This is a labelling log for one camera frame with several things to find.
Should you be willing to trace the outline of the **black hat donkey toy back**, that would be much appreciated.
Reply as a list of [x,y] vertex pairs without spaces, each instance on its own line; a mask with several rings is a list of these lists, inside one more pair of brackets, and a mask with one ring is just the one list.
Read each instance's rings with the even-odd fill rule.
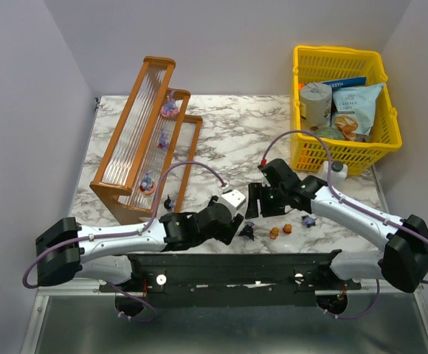
[[243,227],[243,229],[239,232],[239,236],[246,239],[253,241],[255,239],[254,236],[254,226],[255,224],[251,221],[247,221]]

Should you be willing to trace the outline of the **black hat donkey toy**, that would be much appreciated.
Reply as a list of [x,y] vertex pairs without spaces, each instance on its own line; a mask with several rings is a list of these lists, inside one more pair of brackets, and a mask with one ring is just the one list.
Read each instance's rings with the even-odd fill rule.
[[175,201],[169,195],[167,195],[167,198],[164,200],[163,207],[168,212],[172,212],[175,207]]
[[247,221],[243,227],[243,229],[239,232],[239,236],[246,239],[253,241],[255,239],[254,236],[254,226],[255,224],[251,221]]

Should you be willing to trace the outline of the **black hat donkey toy front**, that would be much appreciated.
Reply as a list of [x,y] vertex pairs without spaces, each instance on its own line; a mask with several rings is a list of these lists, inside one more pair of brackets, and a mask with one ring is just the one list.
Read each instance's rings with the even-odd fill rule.
[[167,198],[164,200],[163,207],[168,212],[172,212],[175,207],[175,201],[169,195],[167,195]]

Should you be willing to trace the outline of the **purple donkey red base toy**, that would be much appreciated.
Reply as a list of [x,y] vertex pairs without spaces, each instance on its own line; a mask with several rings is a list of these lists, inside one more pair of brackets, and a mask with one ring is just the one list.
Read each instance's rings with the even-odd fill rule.
[[169,135],[165,126],[161,129],[157,147],[162,150],[167,150],[170,147]]

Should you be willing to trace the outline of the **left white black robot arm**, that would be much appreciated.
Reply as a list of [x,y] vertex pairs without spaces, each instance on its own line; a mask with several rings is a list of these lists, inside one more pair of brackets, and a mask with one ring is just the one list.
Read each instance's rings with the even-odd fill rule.
[[62,218],[35,241],[37,285],[61,285],[75,277],[119,285],[130,279],[130,269],[110,271],[95,260],[131,252],[185,251],[210,239],[228,245],[244,220],[239,210],[245,202],[243,193],[230,190],[212,197],[200,212],[170,212],[144,223],[103,228]]

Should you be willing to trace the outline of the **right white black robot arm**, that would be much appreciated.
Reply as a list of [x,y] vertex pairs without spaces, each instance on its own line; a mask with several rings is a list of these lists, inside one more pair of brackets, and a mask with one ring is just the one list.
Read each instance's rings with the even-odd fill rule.
[[259,170],[266,183],[249,184],[247,219],[285,215],[286,207],[327,218],[375,246],[373,251],[339,252],[330,264],[337,278],[385,280],[406,293],[423,283],[428,273],[428,228],[421,218],[379,212],[316,176],[301,179],[282,159]]

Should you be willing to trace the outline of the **brown tiered acrylic shelf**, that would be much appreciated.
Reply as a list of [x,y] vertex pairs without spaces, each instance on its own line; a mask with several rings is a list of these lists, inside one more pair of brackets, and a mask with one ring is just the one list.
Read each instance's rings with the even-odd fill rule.
[[[187,159],[193,159],[203,123],[200,116],[187,114],[190,92],[170,88],[170,79],[176,63],[171,58],[147,56],[90,187],[109,212],[122,225],[139,223],[149,218],[163,205],[167,193],[160,176],[171,166],[183,127],[193,129],[187,146]],[[175,117],[164,118],[161,107],[167,96],[179,108]],[[157,147],[163,127],[169,135],[170,147]],[[156,189],[150,195],[139,190],[144,174],[152,170]]]

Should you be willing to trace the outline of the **orange bear toy front left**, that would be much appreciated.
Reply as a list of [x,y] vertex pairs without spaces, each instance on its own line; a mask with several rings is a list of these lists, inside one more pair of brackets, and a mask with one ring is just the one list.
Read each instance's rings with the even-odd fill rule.
[[269,237],[275,240],[279,235],[280,230],[277,227],[273,227],[269,232]]

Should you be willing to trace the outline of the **orange bear toy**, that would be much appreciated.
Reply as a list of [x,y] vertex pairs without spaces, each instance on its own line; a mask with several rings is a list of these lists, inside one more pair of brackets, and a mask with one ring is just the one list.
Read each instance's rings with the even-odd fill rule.
[[273,227],[269,232],[269,237],[275,240],[279,235],[280,230],[277,227]]
[[290,235],[292,233],[292,225],[287,223],[283,226],[283,233],[286,235]]

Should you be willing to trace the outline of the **orange bear toy front right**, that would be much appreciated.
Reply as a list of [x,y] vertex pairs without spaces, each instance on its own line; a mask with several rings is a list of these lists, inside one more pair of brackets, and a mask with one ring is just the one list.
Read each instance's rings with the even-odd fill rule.
[[290,235],[292,233],[292,225],[287,223],[283,226],[283,233],[286,235]]

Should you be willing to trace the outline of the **green round item in basket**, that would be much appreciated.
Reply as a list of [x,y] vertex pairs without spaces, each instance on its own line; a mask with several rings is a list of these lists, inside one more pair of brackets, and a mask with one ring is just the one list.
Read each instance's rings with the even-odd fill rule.
[[311,131],[319,138],[344,141],[345,138],[341,131],[334,127],[320,127]]

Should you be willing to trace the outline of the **grey cylindrical canister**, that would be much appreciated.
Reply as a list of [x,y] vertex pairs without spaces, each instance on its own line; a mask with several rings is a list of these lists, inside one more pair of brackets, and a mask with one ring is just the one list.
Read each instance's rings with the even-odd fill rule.
[[328,126],[331,119],[332,88],[324,83],[308,83],[299,91],[300,117],[310,127]]

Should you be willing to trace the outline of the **light blue chips bag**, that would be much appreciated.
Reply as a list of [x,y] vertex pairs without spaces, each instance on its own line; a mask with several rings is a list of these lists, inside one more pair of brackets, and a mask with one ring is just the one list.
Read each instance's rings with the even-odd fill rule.
[[341,88],[332,95],[335,107],[331,126],[342,132],[345,140],[358,142],[370,135],[376,114],[376,101],[384,83]]

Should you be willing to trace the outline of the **dark blue box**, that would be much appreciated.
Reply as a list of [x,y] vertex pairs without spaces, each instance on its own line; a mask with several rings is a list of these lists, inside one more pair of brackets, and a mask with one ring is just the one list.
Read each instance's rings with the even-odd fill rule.
[[336,91],[342,88],[364,86],[366,82],[367,78],[365,76],[347,77],[342,79],[322,81],[323,84],[330,86],[332,91]]

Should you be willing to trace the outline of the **yellow plastic basket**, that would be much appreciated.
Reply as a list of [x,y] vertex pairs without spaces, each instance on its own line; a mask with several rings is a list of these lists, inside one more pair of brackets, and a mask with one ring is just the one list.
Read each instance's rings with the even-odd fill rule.
[[339,46],[299,45],[293,50],[291,165],[317,172],[331,157],[352,176],[402,146],[398,113],[378,52]]

